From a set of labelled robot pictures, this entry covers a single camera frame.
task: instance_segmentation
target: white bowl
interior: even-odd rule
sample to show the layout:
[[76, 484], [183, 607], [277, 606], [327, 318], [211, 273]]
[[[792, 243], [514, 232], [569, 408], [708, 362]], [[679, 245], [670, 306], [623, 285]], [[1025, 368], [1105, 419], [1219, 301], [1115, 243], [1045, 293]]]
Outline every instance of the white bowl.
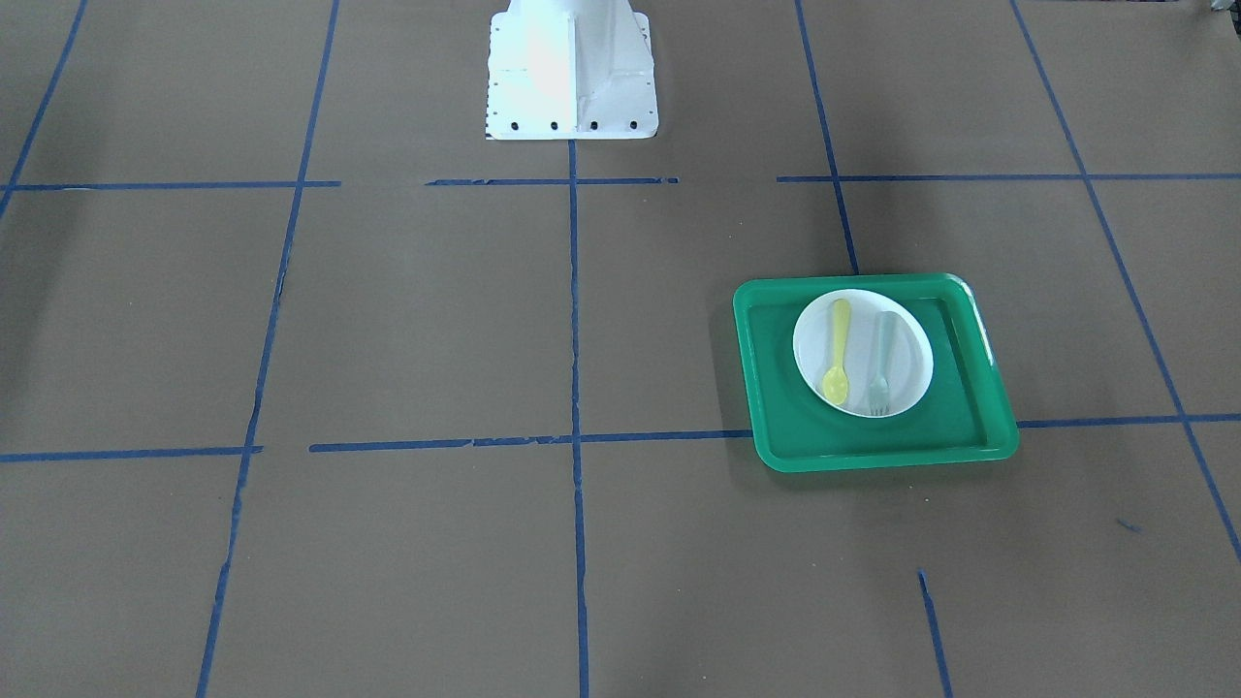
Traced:
[[[831, 303], [840, 298], [849, 301], [853, 310], [845, 344], [849, 396], [843, 405], [831, 405], [823, 395], [823, 376], [831, 366]], [[889, 407], [884, 415], [891, 417], [917, 405], [931, 386], [934, 370], [931, 342], [918, 320], [896, 301], [860, 288], [819, 296], [797, 318], [793, 328], [793, 358], [802, 379], [820, 400], [841, 412], [858, 417], [871, 416], [866, 404], [866, 386], [876, 373], [876, 366], [872, 365], [876, 358], [875, 333], [879, 314], [885, 310], [896, 313], [887, 361]]]

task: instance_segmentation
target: fork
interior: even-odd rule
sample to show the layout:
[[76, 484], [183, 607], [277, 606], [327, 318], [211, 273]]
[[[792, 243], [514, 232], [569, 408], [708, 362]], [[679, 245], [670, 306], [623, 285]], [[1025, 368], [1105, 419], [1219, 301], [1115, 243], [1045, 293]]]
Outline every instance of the fork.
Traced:
[[887, 416], [891, 391], [887, 386], [887, 360], [892, 355], [892, 323], [896, 313], [884, 310], [879, 314], [879, 328], [875, 330], [874, 366], [875, 378], [866, 386], [866, 412], [872, 417]]

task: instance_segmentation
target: green tray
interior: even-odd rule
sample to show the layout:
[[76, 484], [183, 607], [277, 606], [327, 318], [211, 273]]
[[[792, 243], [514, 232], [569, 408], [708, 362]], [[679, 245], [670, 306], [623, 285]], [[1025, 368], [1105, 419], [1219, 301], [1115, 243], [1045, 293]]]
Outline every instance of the green tray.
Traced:
[[[793, 359], [793, 325], [819, 296], [882, 293], [917, 318], [934, 374], [922, 400], [881, 420], [825, 405]], [[732, 298], [755, 448], [781, 472], [997, 461], [1020, 436], [973, 292], [952, 274], [755, 279]]]

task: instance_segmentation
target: white mounting plate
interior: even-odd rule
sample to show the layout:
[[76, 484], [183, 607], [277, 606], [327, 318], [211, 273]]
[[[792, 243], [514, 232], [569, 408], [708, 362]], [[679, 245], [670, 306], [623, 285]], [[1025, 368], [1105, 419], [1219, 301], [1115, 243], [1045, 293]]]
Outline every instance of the white mounting plate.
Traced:
[[[486, 137], [495, 140], [570, 140], [650, 138], [659, 130], [654, 71], [613, 73], [611, 83], [583, 109], [577, 130], [563, 123], [576, 106], [556, 104], [526, 71], [520, 32], [509, 12], [491, 17], [490, 79], [486, 87]], [[650, 50], [650, 20], [634, 12]]]

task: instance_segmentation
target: gray floor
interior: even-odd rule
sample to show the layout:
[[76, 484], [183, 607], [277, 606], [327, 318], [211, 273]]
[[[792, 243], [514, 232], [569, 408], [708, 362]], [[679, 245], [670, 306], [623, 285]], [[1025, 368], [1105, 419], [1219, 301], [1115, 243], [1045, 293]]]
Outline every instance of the gray floor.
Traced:
[[[639, 0], [566, 145], [501, 0], [0, 1], [0, 694], [1236, 696], [1227, 14], [802, 5]], [[733, 289], [855, 271], [973, 284], [1014, 458], [758, 461]]]

